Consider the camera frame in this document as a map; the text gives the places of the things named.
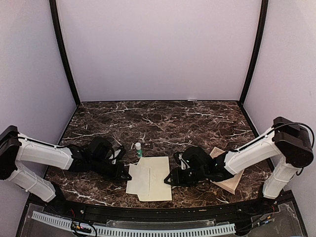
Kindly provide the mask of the black curved front rail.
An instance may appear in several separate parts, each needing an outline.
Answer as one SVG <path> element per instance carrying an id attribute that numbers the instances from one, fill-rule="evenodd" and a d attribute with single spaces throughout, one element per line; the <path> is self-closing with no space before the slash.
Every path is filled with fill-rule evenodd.
<path id="1" fill-rule="evenodd" d="M 259 197 L 257 199 L 223 205 L 156 209 L 109 207 L 66 201 L 66 205 L 74 210 L 77 218 L 96 223 L 106 223 L 110 220 L 180 222 L 214 219 L 216 222 L 243 221 L 256 215 L 277 211 L 279 203 L 279 198 L 268 199 Z"/>

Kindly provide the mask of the left black frame post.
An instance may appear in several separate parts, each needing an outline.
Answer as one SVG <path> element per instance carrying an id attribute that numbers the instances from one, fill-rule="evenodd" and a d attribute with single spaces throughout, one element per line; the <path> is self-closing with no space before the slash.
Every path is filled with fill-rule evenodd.
<path id="1" fill-rule="evenodd" d="M 81 101 L 80 101 L 79 94 L 75 85 L 75 81 L 71 72 L 70 63 L 68 60 L 68 56 L 67 56 L 63 36 L 62 36 L 62 29 L 61 29 L 61 24 L 59 20 L 58 9 L 57 9 L 57 1 L 49 0 L 49 5 L 50 5 L 51 18 L 53 22 L 55 37 L 57 40 L 57 45 L 58 45 L 62 65 L 64 68 L 64 72 L 67 78 L 67 82 L 68 82 L 73 100 L 75 102 L 75 105 L 78 107 L 81 104 Z"/>

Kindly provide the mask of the right black frame post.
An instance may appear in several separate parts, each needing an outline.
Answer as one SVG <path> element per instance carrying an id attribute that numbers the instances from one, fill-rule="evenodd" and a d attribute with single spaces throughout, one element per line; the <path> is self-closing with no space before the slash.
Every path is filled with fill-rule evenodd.
<path id="1" fill-rule="evenodd" d="M 265 28 L 265 23 L 266 23 L 266 17 L 267 17 L 267 12 L 268 12 L 268 5 L 269 1 L 268 0 L 261 0 L 261 7 L 260 7 L 260 14 L 259 14 L 259 20 L 258 20 L 258 26 L 257 26 L 257 31 L 256 31 L 256 36 L 255 36 L 255 41 L 254 41 L 254 46 L 249 62 L 249 67 L 247 70 L 245 82 L 241 91 L 241 95 L 238 101 L 238 104 L 240 107 L 244 106 L 244 103 L 246 101 L 250 85 L 252 82 L 252 78 L 254 75 L 255 67 L 257 64 L 257 59 L 259 56 L 260 52 L 260 47 L 261 47 L 261 42 L 263 38 L 263 33 L 264 33 L 264 28 Z"/>

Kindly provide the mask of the cream letter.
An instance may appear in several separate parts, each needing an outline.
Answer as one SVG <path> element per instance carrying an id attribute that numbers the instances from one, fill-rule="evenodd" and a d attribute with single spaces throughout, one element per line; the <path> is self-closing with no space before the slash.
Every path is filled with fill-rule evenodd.
<path id="1" fill-rule="evenodd" d="M 150 190 L 150 168 L 131 164 L 128 173 L 132 179 L 127 181 L 126 193 L 148 195 Z"/>

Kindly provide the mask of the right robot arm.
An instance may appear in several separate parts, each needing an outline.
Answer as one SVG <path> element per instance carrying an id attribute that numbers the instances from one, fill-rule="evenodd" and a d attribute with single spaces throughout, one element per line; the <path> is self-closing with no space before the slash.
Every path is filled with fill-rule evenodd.
<path id="1" fill-rule="evenodd" d="M 170 171 L 164 183 L 186 187 L 204 180 L 223 182 L 263 160 L 280 156 L 271 176 L 263 184 L 262 196 L 252 204 L 256 214 L 263 214 L 270 208 L 271 199 L 276 199 L 291 179 L 312 163 L 315 141 L 315 134 L 308 125 L 277 117 L 264 134 L 214 158 L 201 147 L 191 146 L 176 152 L 174 159 L 179 167 Z"/>

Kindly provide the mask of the black frame post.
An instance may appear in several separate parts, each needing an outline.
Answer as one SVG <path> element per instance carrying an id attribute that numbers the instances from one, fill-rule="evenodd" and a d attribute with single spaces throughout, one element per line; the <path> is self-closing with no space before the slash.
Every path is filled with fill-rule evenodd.
<path id="1" fill-rule="evenodd" d="M 49 0 L 49 5 L 50 5 L 51 18 L 53 22 L 55 37 L 57 40 L 57 45 L 58 45 L 62 65 L 64 68 L 64 72 L 67 78 L 67 82 L 68 82 L 73 100 L 75 102 L 75 105 L 78 107 L 81 104 L 81 101 L 80 101 L 79 94 L 75 85 L 75 81 L 71 72 L 70 63 L 68 60 L 68 56 L 67 56 L 63 36 L 62 36 L 62 29 L 61 29 L 61 24 L 59 20 L 58 9 L 57 9 L 57 1 Z"/>
<path id="2" fill-rule="evenodd" d="M 258 20 L 258 26 L 257 26 L 257 31 L 256 31 L 256 36 L 255 36 L 255 41 L 254 41 L 254 46 L 249 62 L 249 67 L 247 70 L 245 82 L 241 91 L 241 95 L 238 101 L 238 104 L 240 107 L 244 106 L 244 103 L 246 101 L 250 85 L 252 82 L 252 78 L 254 75 L 255 67 L 257 64 L 257 59 L 259 56 L 260 52 L 260 47 L 261 47 L 261 42 L 263 38 L 263 33 L 264 33 L 264 28 L 265 28 L 265 23 L 266 23 L 266 17 L 267 17 L 267 12 L 268 12 L 268 5 L 269 1 L 268 0 L 261 0 L 261 7 L 260 7 L 260 14 L 259 14 L 259 20 Z"/>

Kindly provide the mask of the cream paper envelope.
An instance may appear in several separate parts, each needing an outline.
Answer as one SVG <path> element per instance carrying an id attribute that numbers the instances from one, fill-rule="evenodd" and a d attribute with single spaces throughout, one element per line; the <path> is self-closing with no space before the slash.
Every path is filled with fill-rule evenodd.
<path id="1" fill-rule="evenodd" d="M 170 173 L 169 157 L 142 157 L 138 165 L 150 169 L 149 193 L 138 195 L 142 202 L 172 201 L 171 186 L 164 183 Z"/>

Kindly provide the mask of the green white glue stick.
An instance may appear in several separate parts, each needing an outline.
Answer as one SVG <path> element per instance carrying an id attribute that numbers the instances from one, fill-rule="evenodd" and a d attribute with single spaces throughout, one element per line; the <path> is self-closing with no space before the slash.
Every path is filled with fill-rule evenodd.
<path id="1" fill-rule="evenodd" d="M 137 156 L 139 158 L 141 158 L 143 156 L 143 153 L 142 153 L 142 147 L 141 147 L 141 143 L 140 142 L 137 142 L 135 144 L 135 149 L 136 149 Z"/>

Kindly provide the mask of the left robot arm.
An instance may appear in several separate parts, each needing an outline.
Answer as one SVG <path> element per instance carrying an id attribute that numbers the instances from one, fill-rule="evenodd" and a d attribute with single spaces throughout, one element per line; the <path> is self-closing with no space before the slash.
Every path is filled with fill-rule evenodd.
<path id="1" fill-rule="evenodd" d="M 70 205 L 58 185 L 39 177 L 23 163 L 39 163 L 76 173 L 92 171 L 106 181 L 130 181 L 132 177 L 121 162 L 125 153 L 124 146 L 114 149 L 103 137 L 95 137 L 83 146 L 53 145 L 21 134 L 11 125 L 0 135 L 0 178 L 50 203 L 57 214 L 66 215 Z"/>

